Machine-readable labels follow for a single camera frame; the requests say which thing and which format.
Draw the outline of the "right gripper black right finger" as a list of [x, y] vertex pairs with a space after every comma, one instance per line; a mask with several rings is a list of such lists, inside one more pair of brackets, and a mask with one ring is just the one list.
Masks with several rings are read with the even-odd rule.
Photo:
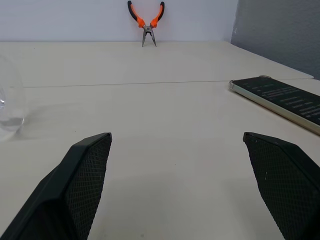
[[299, 146], [243, 135], [259, 193], [285, 240], [320, 240], [320, 166]]

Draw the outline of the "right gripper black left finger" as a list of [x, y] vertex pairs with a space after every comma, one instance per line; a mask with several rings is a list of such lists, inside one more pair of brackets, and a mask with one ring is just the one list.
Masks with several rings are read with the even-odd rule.
[[104, 187], [112, 134], [73, 144], [36, 186], [0, 240], [87, 240]]

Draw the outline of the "clear plastic cup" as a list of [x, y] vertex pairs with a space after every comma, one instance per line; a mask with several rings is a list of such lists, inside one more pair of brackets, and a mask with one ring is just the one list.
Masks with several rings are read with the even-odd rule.
[[0, 130], [15, 132], [24, 123], [26, 95], [17, 67], [0, 55]]

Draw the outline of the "black smartphone in clear case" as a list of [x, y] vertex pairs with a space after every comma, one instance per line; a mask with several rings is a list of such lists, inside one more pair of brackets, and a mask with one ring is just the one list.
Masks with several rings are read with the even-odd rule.
[[320, 136], [320, 96], [269, 76], [231, 80], [228, 89]]

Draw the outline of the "orange black needle-nose pliers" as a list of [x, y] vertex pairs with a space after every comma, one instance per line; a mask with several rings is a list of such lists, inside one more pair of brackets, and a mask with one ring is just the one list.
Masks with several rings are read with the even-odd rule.
[[143, 29], [142, 47], [144, 46], [147, 35], [151, 36], [152, 42], [153, 42], [154, 46], [156, 47], [157, 44], [156, 44], [156, 39], [155, 39], [155, 35], [154, 35], [154, 29], [157, 27], [158, 22], [163, 17], [163, 14], [165, 11], [165, 3], [163, 1], [160, 3], [159, 13], [150, 22], [149, 25], [146, 25], [145, 21], [136, 13], [131, 0], [127, 1], [127, 7], [128, 7], [128, 11], [129, 11], [131, 17], [137, 22], [138, 27]]

